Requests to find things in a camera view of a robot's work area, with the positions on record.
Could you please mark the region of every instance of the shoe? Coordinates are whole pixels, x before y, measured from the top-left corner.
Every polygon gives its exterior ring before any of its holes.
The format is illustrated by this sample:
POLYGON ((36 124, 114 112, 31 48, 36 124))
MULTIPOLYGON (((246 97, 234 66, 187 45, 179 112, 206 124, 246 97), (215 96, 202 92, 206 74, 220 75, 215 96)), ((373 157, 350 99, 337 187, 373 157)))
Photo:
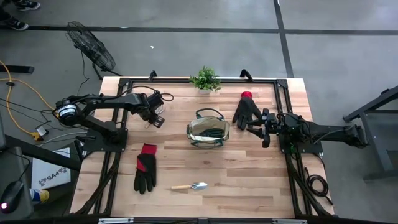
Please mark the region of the shoe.
POLYGON ((28 24, 26 24, 25 22, 21 22, 12 16, 8 20, 6 20, 5 23, 11 29, 18 30, 18 31, 24 31, 29 28, 28 24))
POLYGON ((15 2, 15 6, 20 11, 28 11, 28 10, 36 10, 40 7, 40 3, 28 1, 28 0, 20 0, 19 2, 15 2))

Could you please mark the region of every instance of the metal scoop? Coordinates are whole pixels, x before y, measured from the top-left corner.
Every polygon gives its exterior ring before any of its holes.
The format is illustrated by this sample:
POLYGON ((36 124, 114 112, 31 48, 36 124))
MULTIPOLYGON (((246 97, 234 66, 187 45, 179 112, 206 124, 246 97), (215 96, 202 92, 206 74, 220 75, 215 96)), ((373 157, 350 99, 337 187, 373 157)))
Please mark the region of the metal scoop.
POLYGON ((203 190, 207 188, 207 184, 204 182, 193 183, 192 185, 180 185, 180 186, 172 186, 172 190, 185 190, 185 189, 193 189, 193 190, 203 190))

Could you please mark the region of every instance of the wooden handle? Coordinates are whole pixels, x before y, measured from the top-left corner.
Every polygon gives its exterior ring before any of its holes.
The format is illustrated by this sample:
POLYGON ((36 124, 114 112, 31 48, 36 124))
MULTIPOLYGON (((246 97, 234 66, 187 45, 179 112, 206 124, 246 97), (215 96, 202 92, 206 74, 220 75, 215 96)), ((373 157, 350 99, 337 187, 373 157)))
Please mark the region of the wooden handle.
POLYGON ((184 189, 191 189, 191 185, 181 185, 181 186, 173 186, 172 190, 184 190, 184 189))

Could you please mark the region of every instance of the computer mouse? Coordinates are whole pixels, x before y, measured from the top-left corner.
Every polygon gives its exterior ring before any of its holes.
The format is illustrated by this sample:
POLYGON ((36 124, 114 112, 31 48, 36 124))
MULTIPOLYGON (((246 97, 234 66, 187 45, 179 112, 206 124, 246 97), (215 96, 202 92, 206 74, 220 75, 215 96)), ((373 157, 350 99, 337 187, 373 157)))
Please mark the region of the computer mouse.
POLYGON ((11 182, 6 187, 0 198, 0 210, 3 213, 11 213, 17 209, 23 188, 24 183, 20 180, 11 182))

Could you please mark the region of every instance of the white pot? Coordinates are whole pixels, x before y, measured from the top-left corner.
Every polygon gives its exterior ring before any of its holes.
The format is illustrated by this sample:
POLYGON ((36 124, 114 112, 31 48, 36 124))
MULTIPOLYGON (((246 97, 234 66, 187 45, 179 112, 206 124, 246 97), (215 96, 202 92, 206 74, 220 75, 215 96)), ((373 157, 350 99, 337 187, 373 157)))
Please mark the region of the white pot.
POLYGON ((211 90, 199 90, 199 94, 210 94, 211 90))

